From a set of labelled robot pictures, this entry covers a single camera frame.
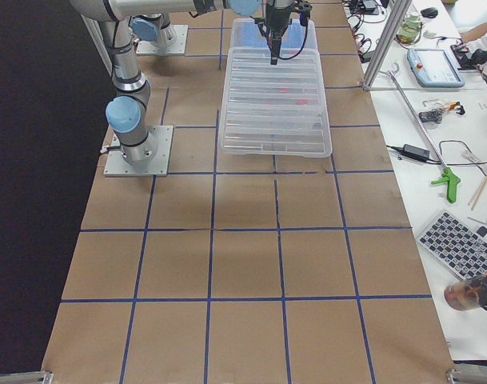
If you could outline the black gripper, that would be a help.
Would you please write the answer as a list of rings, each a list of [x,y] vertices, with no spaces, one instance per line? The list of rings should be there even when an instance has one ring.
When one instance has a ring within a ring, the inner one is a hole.
[[[291,14],[299,15],[299,24],[308,26],[311,4],[304,0],[267,1],[265,5],[264,36],[269,40],[270,64],[280,59],[281,38],[290,24]]]

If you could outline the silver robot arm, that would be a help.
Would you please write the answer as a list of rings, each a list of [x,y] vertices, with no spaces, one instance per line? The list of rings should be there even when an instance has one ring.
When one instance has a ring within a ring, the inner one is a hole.
[[[265,38],[271,53],[270,63],[281,59],[282,38],[293,13],[300,15],[300,24],[308,26],[312,6],[307,1],[72,1],[82,16],[95,21],[110,56],[110,79],[117,97],[106,107],[106,118],[116,134],[122,158],[131,166],[146,166],[156,156],[159,144],[146,128],[146,108],[150,83],[141,72],[130,27],[131,18],[147,20],[151,16],[187,12],[192,18],[219,9],[230,9],[240,16],[251,16],[265,6],[262,18],[254,22]]]

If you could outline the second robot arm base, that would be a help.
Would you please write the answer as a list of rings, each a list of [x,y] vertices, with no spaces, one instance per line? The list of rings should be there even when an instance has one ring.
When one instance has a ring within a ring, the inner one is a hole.
[[[130,21],[136,54],[140,56],[183,55],[187,25],[173,24],[168,14],[140,15]]]

